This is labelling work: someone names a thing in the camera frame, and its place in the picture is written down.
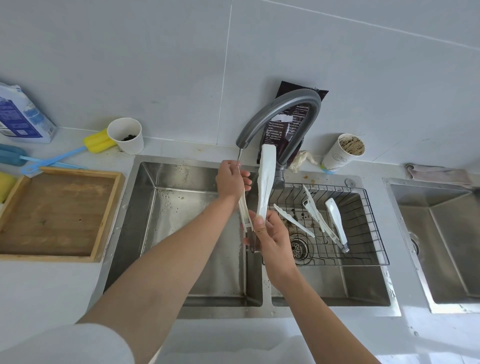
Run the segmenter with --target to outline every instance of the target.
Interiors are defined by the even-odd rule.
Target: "white sleeve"
[[[126,341],[97,324],[60,326],[0,352],[2,364],[134,364]]]

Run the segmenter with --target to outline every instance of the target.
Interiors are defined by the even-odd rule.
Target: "wooden tray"
[[[0,213],[0,259],[102,258],[125,178],[120,172],[42,167],[21,177]]]

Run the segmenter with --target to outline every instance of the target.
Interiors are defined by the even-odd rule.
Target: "hand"
[[[250,172],[240,170],[235,160],[224,160],[220,164],[218,174],[215,177],[218,189],[218,197],[233,197],[235,204],[240,200],[245,191],[249,191],[252,187]]]
[[[253,229],[260,240],[262,257],[270,282],[280,292],[296,278],[299,270],[293,259],[288,229],[275,211],[267,211],[267,221],[248,211]]]

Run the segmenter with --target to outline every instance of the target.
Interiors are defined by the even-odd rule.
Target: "paper cup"
[[[353,134],[342,134],[320,163],[320,168],[326,173],[335,173],[340,167],[364,153],[365,144],[360,138]]]
[[[125,153],[138,154],[144,149],[142,126],[138,120],[132,118],[116,119],[108,126],[107,134]],[[129,135],[135,135],[135,137],[133,139],[123,141]]]

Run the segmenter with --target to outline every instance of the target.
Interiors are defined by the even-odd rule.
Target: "gray faucet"
[[[265,123],[277,114],[297,106],[299,104],[308,104],[308,112],[305,118],[300,123],[297,131],[292,136],[292,139],[288,143],[287,147],[283,151],[282,155],[277,158],[275,179],[273,182],[274,189],[283,189],[285,187],[285,178],[283,177],[283,171],[287,166],[288,158],[295,151],[295,148],[300,144],[307,131],[312,126],[313,122],[320,112],[320,106],[322,100],[320,96],[308,88],[302,88],[300,90],[290,91],[282,96],[277,97],[268,105],[265,105],[253,118],[245,125],[237,138],[237,146],[240,150],[248,147],[248,144],[257,132],[265,126]]]

